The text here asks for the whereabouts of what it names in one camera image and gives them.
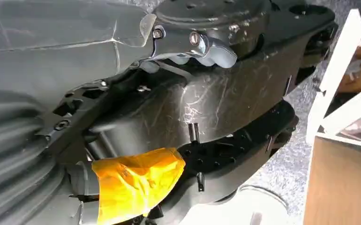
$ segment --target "yellow tape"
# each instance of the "yellow tape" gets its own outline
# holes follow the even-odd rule
[[[99,180],[98,225],[149,213],[172,190],[184,166],[175,148],[93,162]]]

